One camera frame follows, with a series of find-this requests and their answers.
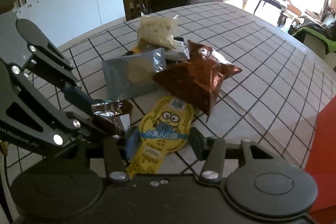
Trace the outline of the sofa with green blanket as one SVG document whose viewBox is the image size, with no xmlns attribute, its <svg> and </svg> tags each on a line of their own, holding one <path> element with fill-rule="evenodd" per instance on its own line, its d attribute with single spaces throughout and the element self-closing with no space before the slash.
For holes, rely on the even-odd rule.
<svg viewBox="0 0 336 224">
<path fill-rule="evenodd" d="M 335 16 L 328 14 L 322 22 L 303 15 L 292 24 L 288 34 L 306 45 L 331 68 L 335 67 Z"/>
</svg>

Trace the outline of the dark red snack bag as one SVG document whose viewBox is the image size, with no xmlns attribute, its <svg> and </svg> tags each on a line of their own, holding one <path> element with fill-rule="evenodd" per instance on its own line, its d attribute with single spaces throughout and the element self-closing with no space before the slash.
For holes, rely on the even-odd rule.
<svg viewBox="0 0 336 224">
<path fill-rule="evenodd" d="M 188 41 L 190 58 L 154 75 L 153 80 L 210 116 L 224 80 L 242 72 L 211 46 Z"/>
</svg>

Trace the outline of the red cardboard box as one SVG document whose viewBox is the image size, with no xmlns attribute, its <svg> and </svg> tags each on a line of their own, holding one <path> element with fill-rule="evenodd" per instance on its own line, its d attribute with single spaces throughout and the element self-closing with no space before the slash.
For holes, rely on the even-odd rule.
<svg viewBox="0 0 336 224">
<path fill-rule="evenodd" d="M 333 98 L 318 114 L 313 145 L 305 170 L 317 183 L 318 195 L 312 210 L 335 205 L 336 100 Z"/>
</svg>

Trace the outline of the brown chocolate bar wrapper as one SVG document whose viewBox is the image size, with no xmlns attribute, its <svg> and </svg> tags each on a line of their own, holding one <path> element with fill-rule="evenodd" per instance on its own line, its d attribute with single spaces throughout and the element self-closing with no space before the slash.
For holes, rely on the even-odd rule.
<svg viewBox="0 0 336 224">
<path fill-rule="evenodd" d="M 104 100 L 93 104 L 91 109 L 92 123 L 106 133 L 121 137 L 130 128 L 133 105 L 127 100 Z"/>
</svg>

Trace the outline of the white translucent snack bag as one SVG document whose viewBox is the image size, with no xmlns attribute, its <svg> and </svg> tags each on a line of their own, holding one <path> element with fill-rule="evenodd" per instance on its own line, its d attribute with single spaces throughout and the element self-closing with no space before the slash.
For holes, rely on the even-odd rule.
<svg viewBox="0 0 336 224">
<path fill-rule="evenodd" d="M 183 42 L 175 40 L 173 36 L 177 26 L 177 14 L 173 18 L 143 15 L 137 31 L 137 46 L 140 50 L 144 50 L 148 46 L 156 46 L 182 52 L 184 50 Z"/>
</svg>

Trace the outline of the coffee table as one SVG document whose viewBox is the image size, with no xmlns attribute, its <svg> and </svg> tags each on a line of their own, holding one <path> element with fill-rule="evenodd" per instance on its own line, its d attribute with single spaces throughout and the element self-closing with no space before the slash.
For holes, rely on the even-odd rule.
<svg viewBox="0 0 336 224">
<path fill-rule="evenodd" d="M 287 19 L 285 12 L 287 11 L 288 6 L 289 6 L 289 2 L 287 0 L 259 0 L 256 5 L 255 10 L 253 11 L 253 14 L 255 14 L 261 2 L 264 2 L 264 6 L 265 4 L 270 4 L 271 6 L 279 9 L 280 15 L 278 17 L 277 26 L 281 27 L 283 24 L 285 24 L 286 19 Z"/>
</svg>

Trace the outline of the checkered tablecloth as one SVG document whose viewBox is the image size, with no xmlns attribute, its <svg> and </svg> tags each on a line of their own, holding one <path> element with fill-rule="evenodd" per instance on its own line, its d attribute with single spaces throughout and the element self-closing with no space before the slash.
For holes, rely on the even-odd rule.
<svg viewBox="0 0 336 224">
<path fill-rule="evenodd" d="M 10 193 L 25 223 L 313 223 L 334 166 L 317 118 L 335 72 L 294 37 L 226 3 L 182 6 L 190 58 L 130 56 L 144 29 L 114 27 L 117 57 L 83 80 L 33 22 L 1 15 L 1 140 L 41 155 Z"/>
</svg>

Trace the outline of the blue grey snack packet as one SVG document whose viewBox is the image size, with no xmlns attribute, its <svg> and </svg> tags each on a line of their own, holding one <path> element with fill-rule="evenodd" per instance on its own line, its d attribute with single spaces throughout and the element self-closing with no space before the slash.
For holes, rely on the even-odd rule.
<svg viewBox="0 0 336 224">
<path fill-rule="evenodd" d="M 103 61 L 108 98 L 112 101 L 129 100 L 155 91 L 158 84 L 153 77 L 164 69 L 163 48 Z"/>
</svg>

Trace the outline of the yellow minion snack packet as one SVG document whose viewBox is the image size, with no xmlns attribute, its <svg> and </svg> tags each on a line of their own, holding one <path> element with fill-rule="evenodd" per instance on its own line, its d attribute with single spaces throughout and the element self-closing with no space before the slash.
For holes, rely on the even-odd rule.
<svg viewBox="0 0 336 224">
<path fill-rule="evenodd" d="M 175 96 L 162 97 L 138 127 L 142 143 L 128 167 L 129 177 L 157 173 L 166 155 L 187 143 L 193 117 L 191 104 Z"/>
</svg>

